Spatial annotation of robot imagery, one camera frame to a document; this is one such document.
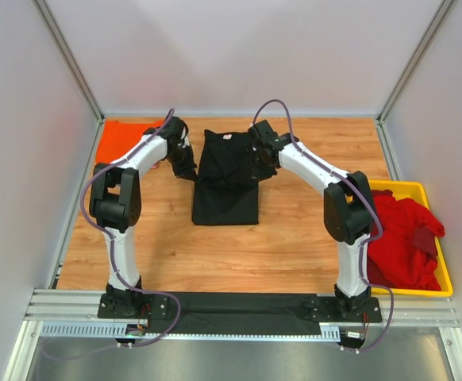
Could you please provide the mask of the black t-shirt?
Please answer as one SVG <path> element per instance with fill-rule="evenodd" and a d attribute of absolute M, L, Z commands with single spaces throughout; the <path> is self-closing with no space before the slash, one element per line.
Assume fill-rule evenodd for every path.
<path fill-rule="evenodd" d="M 192 222 L 206 226 L 258 224 L 259 183 L 252 177 L 248 134 L 207 129 L 204 137 Z"/>

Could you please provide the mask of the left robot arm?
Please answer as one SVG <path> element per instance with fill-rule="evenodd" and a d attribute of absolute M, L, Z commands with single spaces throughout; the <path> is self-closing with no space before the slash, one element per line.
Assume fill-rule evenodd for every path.
<path fill-rule="evenodd" d="M 83 188 L 80 207 L 87 222 L 102 232 L 110 262 L 108 285 L 143 294 L 137 269 L 134 229 L 141 216 L 141 180 L 160 161 L 178 179 L 196 180 L 194 152 L 185 121 L 169 114 L 160 127 L 111 163 L 99 163 Z"/>

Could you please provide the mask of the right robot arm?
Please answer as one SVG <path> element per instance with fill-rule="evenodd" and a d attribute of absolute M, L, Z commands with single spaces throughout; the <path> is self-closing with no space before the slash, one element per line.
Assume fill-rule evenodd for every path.
<path fill-rule="evenodd" d="M 323 198 L 323 221 L 337 242 L 339 273 L 335 294 L 349 303 L 370 295 L 366 251 L 374 227 L 379 228 L 367 176 L 341 170 L 313 154 L 298 138 L 279 135 L 259 121 L 248 129 L 252 140 L 252 173 L 268 179 L 282 168 L 296 174 Z"/>

